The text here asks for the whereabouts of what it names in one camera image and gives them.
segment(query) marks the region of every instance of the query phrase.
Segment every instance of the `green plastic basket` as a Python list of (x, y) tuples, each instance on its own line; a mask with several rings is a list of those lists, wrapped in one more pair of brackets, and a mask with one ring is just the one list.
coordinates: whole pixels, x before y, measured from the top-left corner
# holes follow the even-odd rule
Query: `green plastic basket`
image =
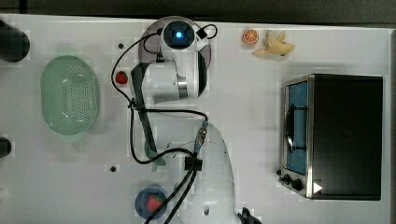
[(56, 133), (87, 131), (99, 114), (99, 87), (95, 73), (80, 58), (61, 56), (41, 75), (43, 117)]

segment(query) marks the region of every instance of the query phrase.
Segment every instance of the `toaster oven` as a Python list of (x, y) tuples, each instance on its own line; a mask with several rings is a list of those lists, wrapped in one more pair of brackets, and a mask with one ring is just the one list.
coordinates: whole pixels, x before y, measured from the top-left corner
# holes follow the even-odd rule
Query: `toaster oven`
[(281, 184), (308, 199), (380, 200), (382, 77), (312, 74), (283, 94)]

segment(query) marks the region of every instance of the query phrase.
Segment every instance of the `oven window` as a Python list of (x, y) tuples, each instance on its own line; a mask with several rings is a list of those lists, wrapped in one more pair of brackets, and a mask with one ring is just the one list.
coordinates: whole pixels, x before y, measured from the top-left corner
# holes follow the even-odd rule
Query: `oven window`
[(286, 168), (301, 175), (305, 175), (306, 167), (306, 116), (308, 108), (308, 84), (301, 82), (289, 86), (289, 113), (292, 113), (288, 122), (291, 137), (287, 150)]

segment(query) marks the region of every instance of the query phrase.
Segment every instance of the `orange slice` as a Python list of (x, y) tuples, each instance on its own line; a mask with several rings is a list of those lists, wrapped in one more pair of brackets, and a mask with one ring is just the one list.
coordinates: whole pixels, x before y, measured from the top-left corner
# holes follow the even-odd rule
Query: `orange slice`
[(253, 29), (247, 29), (244, 32), (243, 40), (247, 44), (256, 44), (259, 40), (259, 34)]

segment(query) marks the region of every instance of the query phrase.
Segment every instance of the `black cable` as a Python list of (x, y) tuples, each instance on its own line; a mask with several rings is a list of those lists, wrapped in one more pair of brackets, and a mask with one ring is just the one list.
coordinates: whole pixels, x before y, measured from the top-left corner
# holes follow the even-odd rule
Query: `black cable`
[(148, 112), (148, 113), (189, 113), (199, 115), (205, 118), (205, 121), (208, 121), (208, 117), (206, 114), (195, 111), (195, 110), (187, 110), (187, 109), (142, 109), (140, 112)]
[(192, 166), (190, 167), (189, 171), (186, 173), (184, 178), (181, 180), (181, 182), (177, 185), (177, 187), (174, 189), (171, 195), (166, 198), (166, 200), (157, 208), (157, 210), (149, 216), (149, 218), (146, 220), (145, 224), (150, 223), (150, 221), (157, 216), (157, 214), (178, 194), (180, 189), (186, 184), (187, 180), (189, 179), (190, 175), (192, 174), (192, 171), (195, 168), (195, 161), (193, 161)]
[(177, 204), (172, 209), (171, 214), (169, 214), (168, 218), (166, 219), (166, 221), (163, 224), (169, 224), (169, 222), (172, 220), (172, 218), (175, 215), (176, 211), (181, 206), (181, 204), (183, 203), (183, 201), (186, 198), (187, 194), (189, 193), (190, 188), (191, 188), (192, 184), (194, 183), (194, 180), (195, 180), (196, 176), (197, 176), (197, 171), (194, 171), (194, 173), (192, 174), (192, 177), (190, 179), (189, 185), (186, 187), (186, 189), (184, 190), (184, 192), (181, 195), (180, 199), (177, 201)]
[(146, 38), (144, 41), (143, 41), (143, 49), (147, 52), (147, 53), (150, 53), (150, 54), (158, 54), (159, 52), (158, 51), (153, 51), (153, 50), (149, 50), (149, 49), (147, 49), (147, 47), (146, 47), (146, 42), (149, 40), (149, 38)]
[[(209, 39), (214, 38), (214, 37), (217, 35), (218, 29), (217, 29), (217, 27), (216, 27), (215, 25), (213, 25), (213, 24), (209, 24), (209, 25), (207, 25), (206, 27), (208, 27), (208, 26), (213, 26), (213, 27), (215, 27), (216, 32), (215, 32), (215, 34), (214, 34), (213, 36), (211, 36)], [(139, 160), (139, 159), (136, 157), (135, 153), (134, 153), (134, 138), (133, 138), (133, 133), (134, 133), (134, 107), (133, 107), (133, 105), (134, 105), (134, 100), (131, 99), (131, 98), (129, 98), (128, 95), (125, 94), (125, 92), (123, 92), (122, 90), (120, 90), (120, 89), (116, 86), (116, 84), (115, 84), (115, 82), (114, 82), (114, 72), (116, 71), (117, 65), (120, 63), (120, 60), (122, 59), (122, 57), (123, 57), (131, 48), (133, 48), (137, 43), (141, 42), (142, 40), (145, 40), (143, 46), (144, 46), (144, 48), (146, 49), (145, 43), (146, 43), (147, 39), (150, 38), (150, 37), (153, 36), (153, 35), (159, 35), (159, 34), (161, 33), (161, 31), (162, 31), (162, 29), (159, 29), (159, 30), (157, 30), (157, 33), (154, 33), (154, 34), (151, 34), (151, 35), (143, 36), (142, 38), (140, 38), (139, 40), (137, 40), (136, 42), (134, 42), (134, 43), (132, 44), (132, 46), (130, 46), (127, 50), (125, 50), (125, 51), (121, 54), (121, 56), (117, 59), (116, 63), (114, 64), (114, 67), (113, 67), (113, 69), (112, 69), (112, 72), (111, 72), (111, 83), (112, 83), (113, 87), (114, 87), (119, 93), (121, 93), (121, 94), (126, 98), (126, 100), (127, 100), (128, 103), (129, 103), (129, 104), (128, 104), (128, 107), (131, 109), (131, 129), (130, 129), (130, 145), (131, 145), (131, 152), (132, 152), (132, 156), (134, 157), (134, 159), (136, 160), (136, 162), (138, 162), (138, 163), (140, 163), (140, 164), (148, 164), (148, 163), (151, 163), (151, 162), (153, 162), (153, 161), (158, 160), (160, 157), (162, 157), (162, 156), (164, 156), (164, 155), (166, 155), (166, 154), (168, 154), (168, 153), (172, 153), (172, 152), (182, 152), (182, 153), (185, 153), (185, 154), (190, 155), (190, 156), (193, 157), (193, 158), (196, 158), (196, 157), (197, 157), (197, 153), (192, 153), (192, 152), (190, 152), (189, 150), (187, 150), (187, 149), (185, 149), (185, 148), (180, 148), (180, 147), (178, 147), (178, 148), (167, 149), (166, 151), (164, 151), (164, 152), (158, 154), (157, 156), (155, 156), (154, 158), (151, 158), (151, 159), (148, 160), (148, 161), (141, 161), (141, 160)], [(149, 113), (150, 113), (150, 112), (154, 112), (154, 113), (161, 113), (161, 112), (171, 112), (171, 113), (172, 113), (172, 112), (175, 112), (175, 113), (180, 113), (180, 112), (181, 112), (181, 113), (192, 113), (192, 114), (196, 114), (196, 115), (203, 116), (203, 117), (205, 118), (205, 121), (208, 121), (208, 117), (207, 117), (206, 114), (201, 113), (201, 112), (198, 112), (198, 111), (193, 111), (193, 110), (145, 109), (145, 111), (146, 111), (146, 112), (149, 112)], [(183, 203), (183, 200), (184, 200), (185, 197), (187, 196), (188, 192), (190, 191), (190, 188), (191, 188), (191, 186), (192, 186), (192, 184), (193, 184), (193, 182), (194, 182), (194, 180), (195, 180), (196, 173), (197, 173), (197, 171), (194, 171), (194, 169), (195, 169), (195, 161), (193, 161), (193, 164), (192, 164), (192, 166), (190, 167), (189, 171), (188, 171), (187, 174), (184, 176), (183, 180), (180, 182), (180, 184), (177, 186), (177, 188), (176, 188), (176, 189), (172, 192), (172, 194), (166, 199), (165, 203), (163, 203), (162, 206), (160, 206), (160, 207), (156, 210), (156, 212), (153, 213), (145, 223), (149, 223), (149, 222), (158, 214), (158, 212), (160, 212), (161, 209), (162, 209), (165, 205), (167, 205), (167, 204), (176, 196), (176, 194), (180, 191), (180, 189), (186, 184), (188, 178), (190, 177), (191, 173), (193, 172), (192, 177), (191, 177), (191, 180), (190, 180), (188, 186), (187, 186), (186, 189), (184, 190), (184, 192), (183, 192), (182, 196), (180, 197), (180, 199), (177, 201), (177, 205), (173, 208), (173, 210), (172, 210), (172, 212), (171, 212), (171, 215), (170, 215), (170, 216), (166, 219), (166, 221), (165, 221), (165, 224), (169, 223), (169, 221), (170, 221), (170, 220), (172, 219), (172, 217), (175, 215), (177, 209), (178, 209), (178, 208), (180, 207), (180, 205)]]
[(217, 27), (215, 24), (208, 24), (208, 25), (204, 26), (204, 27), (201, 28), (201, 29), (206, 29), (206, 28), (209, 27), (209, 26), (215, 28), (215, 33), (214, 33), (212, 36), (208, 37), (208, 39), (213, 39), (213, 38), (216, 37), (216, 35), (218, 35), (218, 27)]
[(113, 87), (119, 92), (121, 93), (125, 99), (128, 101), (129, 105), (132, 104), (132, 100), (125, 94), (125, 92), (123, 92), (122, 90), (120, 90), (120, 88), (117, 87), (116, 83), (114, 82), (114, 72), (116, 71), (117, 65), (119, 65), (122, 57), (131, 49), (133, 48), (136, 44), (138, 44), (140, 41), (149, 38), (153, 35), (156, 35), (157, 33), (153, 33), (151, 35), (145, 35), (142, 38), (140, 38), (139, 40), (137, 40), (136, 42), (134, 42), (128, 49), (126, 49), (121, 56), (117, 59), (116, 63), (114, 64), (113, 70), (111, 71), (111, 83), (113, 84)]
[(188, 155), (191, 156), (191, 157), (194, 156), (194, 154), (193, 154), (191, 151), (189, 151), (189, 150), (187, 150), (187, 149), (185, 149), (185, 148), (180, 148), (180, 147), (179, 147), (179, 148), (170, 148), (170, 149), (167, 149), (166, 151), (164, 151), (164, 152), (158, 154), (157, 156), (151, 158), (151, 159), (148, 160), (148, 161), (141, 161), (141, 160), (139, 160), (139, 159), (136, 157), (136, 154), (134, 153), (134, 111), (132, 110), (132, 108), (131, 108), (131, 129), (130, 129), (129, 141), (130, 141), (130, 145), (131, 145), (132, 157), (134, 157), (134, 160), (135, 160), (137, 163), (139, 163), (139, 164), (149, 164), (149, 163), (151, 163), (151, 162), (154, 162), (154, 161), (158, 160), (160, 157), (162, 157), (162, 156), (164, 156), (164, 155), (166, 155), (166, 154), (168, 154), (168, 153), (172, 153), (172, 152), (182, 152), (182, 153), (188, 154)]

